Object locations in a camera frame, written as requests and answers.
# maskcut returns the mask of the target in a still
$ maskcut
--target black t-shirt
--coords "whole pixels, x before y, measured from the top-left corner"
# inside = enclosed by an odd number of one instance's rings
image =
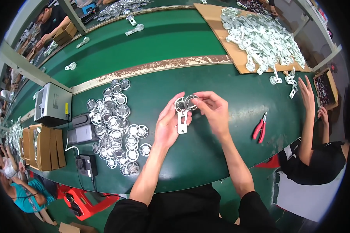
[[[52,7],[52,13],[49,19],[40,25],[41,36],[50,34],[66,17],[66,13],[63,11],[60,5]]]
[[[241,199],[240,225],[219,217],[220,195],[211,184],[154,194],[150,205],[118,201],[104,233],[122,232],[280,232],[260,196],[250,192]]]
[[[289,160],[284,150],[278,153],[281,169],[288,179],[303,185],[327,184],[334,180],[345,166],[346,159],[341,148],[343,142],[328,142],[313,146],[309,166],[297,156],[300,143],[298,139],[290,145],[293,156]]]

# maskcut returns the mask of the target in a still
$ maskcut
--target green table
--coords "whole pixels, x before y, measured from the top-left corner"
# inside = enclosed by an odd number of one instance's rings
[[[43,67],[47,73],[67,86],[78,85],[95,77],[123,68],[164,59],[188,56],[226,54],[207,23],[196,10],[172,10],[135,17],[145,25],[145,30],[129,37],[124,32],[130,25],[117,21],[91,32],[90,42],[80,49],[72,42],[58,52]],[[70,62],[77,68],[65,71]],[[296,77],[305,73],[297,72]],[[218,64],[170,69],[131,77],[132,86],[124,94],[131,108],[130,123],[144,124],[149,136],[140,143],[153,144],[155,123],[168,100],[185,91],[215,91],[229,102],[229,129],[235,145],[248,167],[267,160],[300,136],[304,120],[304,108],[300,93],[289,98],[291,86],[286,83],[271,85],[272,73],[240,75],[233,64]],[[307,73],[311,79],[314,73]],[[102,98],[102,85],[73,96],[72,116],[87,112],[89,98]],[[28,82],[16,99],[10,119],[23,116],[34,107],[33,93],[41,87]],[[252,133],[263,114],[267,112],[266,136],[262,144],[252,140]],[[27,120],[23,126],[33,124]],[[63,128],[64,145],[66,130]],[[78,145],[81,154],[93,154],[92,143]],[[76,172],[74,156],[65,153],[67,166],[54,171],[34,172],[72,187],[81,188]],[[142,167],[146,157],[140,156]],[[97,190],[105,193],[129,193],[137,175],[125,177],[119,169],[109,169],[106,162],[97,157],[99,175]],[[218,140],[211,133],[207,119],[197,111],[188,128],[170,148],[163,163],[156,192],[168,192],[191,188],[228,177],[228,169]],[[91,180],[80,176],[82,186],[93,190]]]

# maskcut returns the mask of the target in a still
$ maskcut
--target hand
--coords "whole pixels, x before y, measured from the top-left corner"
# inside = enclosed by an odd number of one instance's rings
[[[328,112],[323,106],[321,106],[320,109],[318,110],[318,118],[321,118],[324,125],[326,126],[329,125]]]
[[[23,163],[22,162],[19,162],[19,172],[20,173],[24,173],[26,170],[26,168],[24,167]]]
[[[200,91],[195,95],[200,99],[192,99],[192,102],[201,110],[202,115],[206,115],[212,132],[219,140],[229,135],[228,102],[213,91]]]
[[[23,184],[23,180],[19,179],[19,178],[16,177],[16,176],[13,176],[11,179],[12,179],[13,182],[16,183],[16,184]]]
[[[270,6],[269,8],[270,8],[271,14],[272,14],[274,17],[279,16],[279,14],[276,12],[275,6]]]
[[[311,111],[315,112],[315,99],[314,99],[314,93],[312,92],[311,83],[307,77],[307,75],[304,76],[306,78],[307,86],[302,81],[302,79],[298,78],[298,85],[299,89],[301,90],[303,105],[306,109],[307,113],[311,113]]]
[[[44,35],[44,36],[38,41],[38,43],[36,44],[36,47],[37,47],[37,48],[42,47],[42,46],[47,42],[47,40],[50,40],[51,38],[52,38],[52,35],[51,35],[51,34],[46,34],[46,35]]]
[[[174,96],[166,105],[166,107],[159,114],[156,132],[154,134],[154,144],[160,145],[169,149],[178,138],[178,116],[175,114],[175,100],[183,97],[185,92],[181,92]],[[186,124],[189,125],[192,121],[192,113],[187,112],[188,118]]]

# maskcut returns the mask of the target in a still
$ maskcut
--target pliers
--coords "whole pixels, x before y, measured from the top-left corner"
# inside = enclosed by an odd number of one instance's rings
[[[256,126],[254,132],[253,132],[253,139],[256,139],[258,136],[258,133],[260,130],[262,130],[261,132],[261,136],[259,137],[258,143],[262,143],[263,142],[263,138],[265,137],[265,132],[266,132],[266,117],[267,117],[267,112],[265,112],[265,114],[263,115],[263,118],[261,119],[260,123]]]

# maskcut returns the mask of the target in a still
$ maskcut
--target forearm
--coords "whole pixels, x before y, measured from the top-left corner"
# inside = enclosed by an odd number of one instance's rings
[[[242,198],[248,192],[255,190],[252,174],[238,153],[230,134],[220,139],[220,143],[227,161],[233,186],[240,198]]]
[[[50,35],[53,37],[54,35],[56,35],[58,29],[62,28],[63,26],[66,26],[67,24],[69,24],[71,21],[69,19],[68,16],[66,16],[63,21],[60,23],[60,25],[58,25],[51,33]]]
[[[329,142],[329,125],[325,123],[323,126],[324,127],[323,127],[323,140],[322,140],[322,143],[325,144],[325,143]]]
[[[312,155],[312,134],[314,129],[314,115],[315,111],[306,111],[306,119],[303,125],[301,146],[299,147],[299,159],[310,165]]]
[[[147,162],[131,189],[130,199],[142,202],[147,206],[150,204],[167,151],[168,149],[160,145],[153,145]]]

